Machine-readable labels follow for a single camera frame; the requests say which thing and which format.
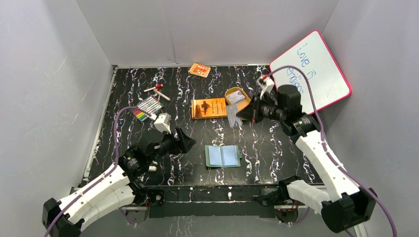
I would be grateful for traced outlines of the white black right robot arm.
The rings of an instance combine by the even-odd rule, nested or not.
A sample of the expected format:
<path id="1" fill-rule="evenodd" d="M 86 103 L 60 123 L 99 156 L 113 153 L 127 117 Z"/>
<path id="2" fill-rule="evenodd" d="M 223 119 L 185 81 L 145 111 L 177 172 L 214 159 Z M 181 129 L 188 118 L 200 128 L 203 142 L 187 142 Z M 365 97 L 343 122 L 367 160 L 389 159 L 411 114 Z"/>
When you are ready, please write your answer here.
<path id="1" fill-rule="evenodd" d="M 278 183 L 278 189 L 255 197 L 263 205 L 268 200 L 274 203 L 292 204 L 301 202 L 320 213 L 326 226 L 340 233 L 370 219 L 376 201 L 373 189 L 356 184 L 341 170 L 343 166 L 321 136 L 316 119 L 302 110 L 301 94 L 292 85 L 282 85 L 277 90 L 277 101 L 258 94 L 237 116 L 253 123 L 264 118 L 280 123 L 282 131 L 306 155 L 323 181 L 325 190 L 309 185 L 294 175 Z"/>

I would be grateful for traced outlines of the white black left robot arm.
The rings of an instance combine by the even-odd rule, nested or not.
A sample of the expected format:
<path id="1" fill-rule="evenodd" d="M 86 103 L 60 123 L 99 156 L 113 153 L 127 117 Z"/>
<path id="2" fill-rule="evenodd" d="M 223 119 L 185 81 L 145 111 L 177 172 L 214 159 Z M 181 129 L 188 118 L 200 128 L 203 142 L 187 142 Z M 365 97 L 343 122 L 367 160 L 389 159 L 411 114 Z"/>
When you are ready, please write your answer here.
<path id="1" fill-rule="evenodd" d="M 181 128 L 163 132 L 160 142 L 147 138 L 131 145 L 104 173 L 74 193 L 43 204 L 42 224 L 46 237 L 78 237 L 91 223 L 123 206 L 150 202 L 140 177 L 156 171 L 165 155 L 186 154 L 196 144 Z"/>

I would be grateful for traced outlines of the tan oval tray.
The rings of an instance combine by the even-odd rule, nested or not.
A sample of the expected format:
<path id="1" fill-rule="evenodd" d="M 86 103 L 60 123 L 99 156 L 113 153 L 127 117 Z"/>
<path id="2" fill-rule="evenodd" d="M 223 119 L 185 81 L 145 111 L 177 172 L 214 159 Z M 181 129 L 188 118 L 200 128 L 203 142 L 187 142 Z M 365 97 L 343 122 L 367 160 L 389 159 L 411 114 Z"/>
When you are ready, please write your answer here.
<path id="1" fill-rule="evenodd" d="M 251 102 L 251 98 L 240 87 L 232 87 L 225 92 L 227 113 L 240 112 Z"/>

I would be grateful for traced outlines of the white VIP credit card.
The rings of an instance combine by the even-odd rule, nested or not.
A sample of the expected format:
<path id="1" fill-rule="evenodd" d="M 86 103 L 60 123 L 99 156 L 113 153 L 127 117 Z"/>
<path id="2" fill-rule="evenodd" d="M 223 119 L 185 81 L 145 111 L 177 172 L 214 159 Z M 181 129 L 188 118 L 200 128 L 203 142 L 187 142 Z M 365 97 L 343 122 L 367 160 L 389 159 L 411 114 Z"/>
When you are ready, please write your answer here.
<path id="1" fill-rule="evenodd" d="M 237 104 L 227 105 L 226 111 L 227 111 L 228 122 L 231 128 L 240 127 L 243 124 L 241 118 L 237 116 L 237 113 L 238 113 Z"/>

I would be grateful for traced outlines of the mint green card holder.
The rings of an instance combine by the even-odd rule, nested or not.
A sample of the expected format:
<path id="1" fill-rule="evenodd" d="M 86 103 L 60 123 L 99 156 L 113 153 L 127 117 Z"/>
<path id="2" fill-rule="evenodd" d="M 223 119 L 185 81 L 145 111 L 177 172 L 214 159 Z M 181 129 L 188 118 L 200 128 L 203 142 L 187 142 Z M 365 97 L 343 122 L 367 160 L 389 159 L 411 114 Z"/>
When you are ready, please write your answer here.
<path id="1" fill-rule="evenodd" d="M 237 145 L 205 145 L 206 166 L 211 168 L 240 167 L 242 151 Z"/>

